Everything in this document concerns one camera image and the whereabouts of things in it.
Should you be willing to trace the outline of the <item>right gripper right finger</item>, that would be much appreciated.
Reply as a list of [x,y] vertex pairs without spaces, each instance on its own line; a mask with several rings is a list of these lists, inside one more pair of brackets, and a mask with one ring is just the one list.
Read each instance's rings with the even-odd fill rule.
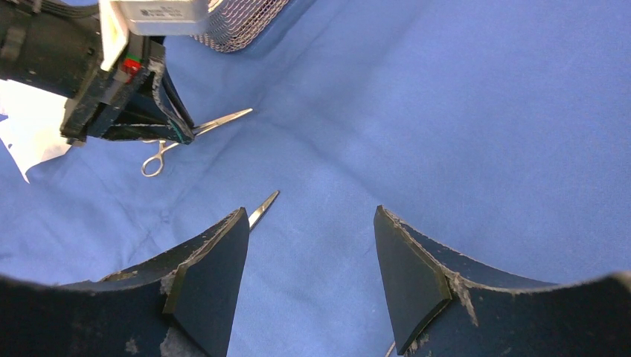
[[630,273],[569,285],[487,266],[379,206],[374,236],[399,356],[628,356]]

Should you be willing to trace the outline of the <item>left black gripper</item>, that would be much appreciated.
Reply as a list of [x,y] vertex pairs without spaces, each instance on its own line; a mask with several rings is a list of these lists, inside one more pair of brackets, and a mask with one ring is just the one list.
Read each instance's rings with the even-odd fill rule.
[[66,97],[60,134],[70,144],[193,142],[193,121],[170,79],[160,36],[131,34],[110,71],[98,5],[1,3],[1,78]]

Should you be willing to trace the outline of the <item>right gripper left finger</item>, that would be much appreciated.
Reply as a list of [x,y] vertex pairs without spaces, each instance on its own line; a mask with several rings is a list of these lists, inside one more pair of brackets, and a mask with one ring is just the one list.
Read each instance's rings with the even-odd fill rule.
[[1,278],[3,356],[225,356],[249,244],[238,208],[100,281]]

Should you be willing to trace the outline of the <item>steel surgical scissors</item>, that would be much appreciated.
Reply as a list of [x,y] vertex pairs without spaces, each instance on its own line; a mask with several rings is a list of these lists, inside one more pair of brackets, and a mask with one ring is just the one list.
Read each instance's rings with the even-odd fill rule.
[[[241,118],[251,112],[253,112],[253,108],[248,108],[248,109],[243,109],[241,111],[235,112],[235,113],[231,113],[229,115],[225,115],[221,118],[217,118],[211,121],[208,121],[206,123],[200,124],[199,126],[196,126],[193,128],[193,138],[196,139],[201,135],[204,135],[207,132],[210,132],[213,129],[216,129],[224,124],[230,123],[238,118]],[[175,141],[169,141],[166,139],[153,139],[153,140],[146,140],[143,141],[143,143],[145,144],[151,144],[157,142],[158,143],[158,151],[156,154],[150,156],[148,159],[146,159],[144,161],[144,163],[141,165],[141,174],[144,177],[147,178],[151,178],[151,177],[155,177],[157,175],[159,175],[163,168],[164,168],[164,154],[166,153],[166,151],[176,147],[179,145],[179,143],[175,142]],[[152,164],[153,161],[157,161],[158,162],[158,166],[157,169],[153,172],[148,172],[147,168]]]

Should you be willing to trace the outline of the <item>metal mesh tray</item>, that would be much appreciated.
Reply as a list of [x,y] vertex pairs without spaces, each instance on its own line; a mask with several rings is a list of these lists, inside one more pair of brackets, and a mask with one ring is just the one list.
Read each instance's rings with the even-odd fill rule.
[[192,36],[220,53],[248,46],[289,3],[288,0],[223,0],[208,2],[208,26]]

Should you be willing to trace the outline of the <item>steel hemostat forceps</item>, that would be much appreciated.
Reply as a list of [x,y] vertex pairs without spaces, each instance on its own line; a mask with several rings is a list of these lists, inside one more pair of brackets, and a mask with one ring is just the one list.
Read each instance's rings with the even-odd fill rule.
[[279,194],[280,194],[279,190],[274,191],[263,201],[263,203],[258,208],[256,208],[249,215],[249,230],[250,231],[254,230],[258,222],[263,218],[263,216],[266,214],[267,210],[272,206],[272,204],[274,203],[276,198],[279,196]]

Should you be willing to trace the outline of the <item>blue surgical wrap cloth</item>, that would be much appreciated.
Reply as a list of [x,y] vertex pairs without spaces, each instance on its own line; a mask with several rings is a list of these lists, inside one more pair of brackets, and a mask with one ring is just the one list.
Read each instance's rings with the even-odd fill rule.
[[383,205],[513,274],[630,269],[628,1],[294,1],[219,54],[166,40],[194,120],[171,150],[90,140],[23,176],[1,151],[1,272],[98,280],[280,193],[254,229],[230,356],[383,356]]

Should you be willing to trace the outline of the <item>steel tweezers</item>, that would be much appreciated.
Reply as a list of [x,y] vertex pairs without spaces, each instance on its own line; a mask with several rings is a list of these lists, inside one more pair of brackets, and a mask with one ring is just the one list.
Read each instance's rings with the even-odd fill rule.
[[396,347],[396,342],[393,341],[391,343],[390,347],[388,348],[387,352],[385,353],[385,357],[390,357],[391,354],[393,353],[395,347]]

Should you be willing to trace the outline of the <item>white sterile packet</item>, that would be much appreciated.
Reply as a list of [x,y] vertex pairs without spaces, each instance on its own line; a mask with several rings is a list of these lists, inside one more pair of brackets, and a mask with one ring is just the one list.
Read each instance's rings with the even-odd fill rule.
[[66,97],[12,80],[1,81],[1,141],[25,181],[27,171],[65,155],[71,145],[60,134]]

